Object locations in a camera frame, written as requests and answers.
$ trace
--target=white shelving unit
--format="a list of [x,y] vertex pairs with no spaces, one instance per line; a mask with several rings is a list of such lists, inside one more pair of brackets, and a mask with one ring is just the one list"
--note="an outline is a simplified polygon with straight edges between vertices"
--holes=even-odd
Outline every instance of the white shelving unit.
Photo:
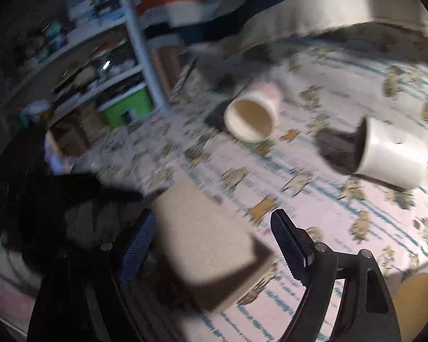
[[118,27],[120,25],[125,24],[126,19],[121,18],[118,20],[114,20],[114,22],[108,23],[106,25],[99,26],[98,28],[88,30],[87,32],[79,35],[76,37],[75,40],[72,42],[69,42],[66,44],[62,49],[56,51],[51,56],[49,56],[45,61],[39,64],[37,68],[35,68],[32,72],[27,74],[19,84],[17,84],[11,92],[6,96],[6,98],[3,100],[1,107],[4,107],[10,100],[12,100],[18,93],[21,91],[25,85],[27,85],[33,77],[35,77],[39,72],[41,72],[44,68],[46,68],[49,64],[51,64],[54,60],[56,60],[58,57],[62,56],[66,52],[73,50],[75,47],[81,45],[83,42],[86,42],[87,40],[90,40],[91,38],[94,38],[95,36],[109,31],[112,28]]
[[141,65],[133,67],[129,70],[126,70],[124,73],[121,73],[120,75],[115,76],[115,77],[103,82],[100,86],[94,88],[93,90],[85,93],[78,100],[76,100],[76,102],[74,102],[72,105],[67,106],[66,109],[61,110],[59,113],[55,113],[49,121],[49,127],[53,126],[56,122],[60,121],[67,114],[74,111],[81,104],[84,104],[85,102],[93,99],[98,94],[105,91],[106,89],[110,88],[111,86],[114,86],[116,83],[119,83],[119,82],[141,72],[142,69],[143,69],[143,66],[141,66]]
[[135,52],[135,56],[138,59],[139,65],[130,70],[127,70],[124,73],[121,73],[120,75],[114,78],[107,80],[106,82],[104,82],[103,84],[95,88],[94,90],[89,91],[88,93],[81,96],[77,101],[73,102],[72,105],[69,105],[66,107],[66,109],[61,110],[60,114],[56,113],[53,116],[53,118],[50,120],[49,126],[53,126],[56,122],[58,122],[64,116],[66,116],[67,114],[75,110],[78,106],[80,106],[81,104],[84,104],[87,101],[94,99],[96,95],[105,91],[109,87],[119,83],[120,81],[128,77],[133,76],[138,72],[142,72],[144,77],[144,82],[139,85],[143,87],[147,86],[155,105],[155,111],[168,109],[169,108],[168,100],[165,96],[165,93],[160,84],[158,76],[152,65],[151,57],[149,55],[149,51],[146,46],[146,39],[138,25],[138,18],[136,16],[135,5],[133,4],[132,0],[120,0],[120,4],[124,11],[124,17],[122,19],[116,20],[106,25],[102,25],[99,28],[92,29],[91,31],[88,31],[85,34],[77,37],[76,40],[68,43],[59,51],[53,53],[49,58],[47,58],[44,62],[42,62],[38,66],[38,68],[30,72],[15,88],[12,89],[12,91],[7,95],[6,99],[3,101],[0,107],[3,108],[11,99],[17,97],[19,95],[19,92],[27,84],[29,84],[39,72],[44,70],[44,68],[46,68],[49,64],[51,64],[61,55],[81,45],[85,41],[90,40],[91,38],[103,32],[108,31],[109,29],[125,24],[128,31],[129,38],[130,38],[130,42],[133,47],[133,51]]

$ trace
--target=paper cup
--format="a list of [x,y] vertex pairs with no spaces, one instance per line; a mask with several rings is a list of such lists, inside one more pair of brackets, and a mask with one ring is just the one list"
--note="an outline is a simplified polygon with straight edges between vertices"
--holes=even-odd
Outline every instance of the paper cup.
[[[393,304],[402,342],[413,341],[420,332],[428,335],[428,267],[401,284],[393,296]],[[419,341],[428,340],[421,337]]]
[[243,90],[226,108],[227,130],[246,143],[267,139],[277,126],[281,90],[271,82],[256,82]]
[[355,143],[355,174],[402,189],[414,189],[423,180],[428,147],[411,133],[365,117],[357,129]]

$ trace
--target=shelf post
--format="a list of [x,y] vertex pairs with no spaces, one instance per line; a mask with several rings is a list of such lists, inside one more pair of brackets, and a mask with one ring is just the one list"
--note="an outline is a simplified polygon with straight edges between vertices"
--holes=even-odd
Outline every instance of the shelf post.
[[170,103],[167,100],[163,87],[154,69],[151,56],[146,45],[146,38],[140,29],[138,16],[133,0],[120,0],[126,16],[126,27],[135,55],[140,64],[143,65],[143,77],[151,92],[155,107],[158,110],[167,110]]

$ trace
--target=blue mesh pad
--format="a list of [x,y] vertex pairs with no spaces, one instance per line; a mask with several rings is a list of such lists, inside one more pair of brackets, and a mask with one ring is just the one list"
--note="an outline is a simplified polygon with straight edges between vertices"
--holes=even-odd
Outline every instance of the blue mesh pad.
[[287,262],[287,266],[292,273],[292,276],[296,280],[301,281],[302,285],[307,286],[307,261],[304,253],[301,252],[301,249],[292,233],[289,231],[276,211],[271,214],[270,226],[276,242],[279,245],[279,249],[284,255],[285,262]]
[[156,233],[156,217],[154,212],[149,211],[144,218],[144,223],[140,226],[135,237],[126,249],[119,269],[118,280],[120,284],[129,281],[140,268],[146,257],[151,241]]

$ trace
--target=shelf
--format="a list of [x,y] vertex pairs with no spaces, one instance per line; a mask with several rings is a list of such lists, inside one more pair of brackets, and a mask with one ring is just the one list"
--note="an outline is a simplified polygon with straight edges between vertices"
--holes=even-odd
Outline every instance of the shelf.
[[62,47],[62,49],[53,53],[45,61],[40,63],[37,68],[35,68],[32,72],[27,74],[23,78],[23,80],[19,84],[17,84],[11,90],[11,92],[9,94],[7,94],[7,96],[5,97],[3,102],[1,103],[0,108],[3,108],[11,99],[13,99],[16,96],[16,94],[19,91],[21,91],[24,88],[25,85],[27,85],[32,80],[33,77],[35,77],[40,71],[42,71],[44,68],[46,68],[49,64],[51,64],[58,57],[65,54],[66,52],[74,49],[75,47],[79,46],[83,42],[90,40],[91,38],[94,38],[95,36],[97,36],[103,32],[109,31],[112,28],[123,25],[125,22],[126,22],[126,18],[124,17],[124,18],[121,18],[118,20],[114,20],[114,22],[96,27],[95,29],[86,30],[86,32],[84,34],[80,34],[79,36],[77,36],[75,40],[69,42],[64,47]]
[[107,102],[103,103],[98,107],[98,111],[104,111],[105,109],[109,108],[110,106],[113,106],[115,103],[125,99],[126,97],[130,96],[131,94],[134,94],[135,92],[138,92],[139,90],[142,90],[146,87],[146,83],[143,81],[139,83],[136,86],[133,86],[132,88],[128,89],[123,94],[117,95],[116,97],[112,98],[111,100],[108,100]]
[[49,121],[49,127],[52,127],[55,123],[57,123],[58,121],[60,121],[67,114],[69,114],[72,111],[74,111],[81,104],[84,104],[85,102],[93,99],[99,93],[107,90],[111,86],[114,86],[116,83],[119,83],[119,82],[121,82],[121,81],[123,81],[123,80],[125,80],[125,79],[127,79],[127,78],[129,78],[129,77],[131,77],[131,76],[133,76],[133,75],[141,72],[142,69],[143,69],[142,65],[137,65],[136,67],[133,67],[133,68],[125,71],[124,73],[121,73],[120,75],[115,76],[115,77],[107,80],[106,82],[104,82],[100,86],[98,86],[97,88],[94,88],[93,90],[91,90],[89,92],[86,92],[78,100],[76,100],[76,102],[74,104],[71,104],[66,109],[63,109],[60,112],[60,114],[54,113],[53,117]]

